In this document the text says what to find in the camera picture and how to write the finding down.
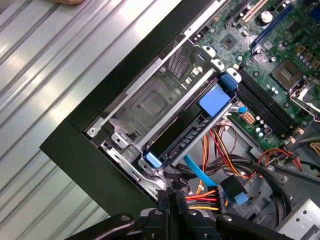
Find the black connector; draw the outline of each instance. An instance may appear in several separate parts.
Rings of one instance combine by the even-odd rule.
[[[239,181],[235,175],[227,177],[225,180],[220,182],[225,194],[233,202],[238,202],[235,197],[241,193],[247,194],[247,190],[244,185]]]
[[[216,191],[216,196],[217,196],[217,204],[218,208],[220,209],[219,211],[214,211],[215,214],[224,214],[226,210],[226,202],[225,202],[225,194],[222,186],[208,186],[208,191]]]

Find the ventilation grille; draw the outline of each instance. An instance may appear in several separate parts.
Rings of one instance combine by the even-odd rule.
[[[177,45],[178,42],[175,41],[172,49],[174,49]],[[181,51],[182,47],[179,47],[179,49],[170,57],[168,64],[168,70],[170,70],[178,80],[181,78],[183,72],[188,66],[184,56],[181,55]]]

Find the orange wire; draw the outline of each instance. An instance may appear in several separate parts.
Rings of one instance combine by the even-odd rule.
[[[204,198],[205,196],[208,196],[210,194],[215,193],[216,190],[212,190],[212,191],[208,191],[207,193],[201,194],[201,195],[197,195],[197,196],[186,196],[186,199],[198,199],[198,198]]]

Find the corrugated metal surface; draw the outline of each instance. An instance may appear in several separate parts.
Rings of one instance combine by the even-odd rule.
[[[39,146],[179,2],[16,0],[0,14],[1,240],[64,239],[107,217]]]

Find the pci slot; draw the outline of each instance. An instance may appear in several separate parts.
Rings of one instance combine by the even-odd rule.
[[[253,55],[255,52],[255,49],[257,48],[258,45],[260,45],[264,39],[269,35],[271,31],[275,29],[275,27],[282,22],[283,19],[286,18],[286,16],[291,12],[291,10],[294,9],[292,5],[289,5],[284,11],[282,11],[278,17],[272,21],[269,26],[254,40],[252,43],[252,48],[251,48],[251,54]]]
[[[239,24],[244,26],[247,22],[268,2],[268,0],[260,0],[250,11],[248,11],[242,19],[240,19]]]

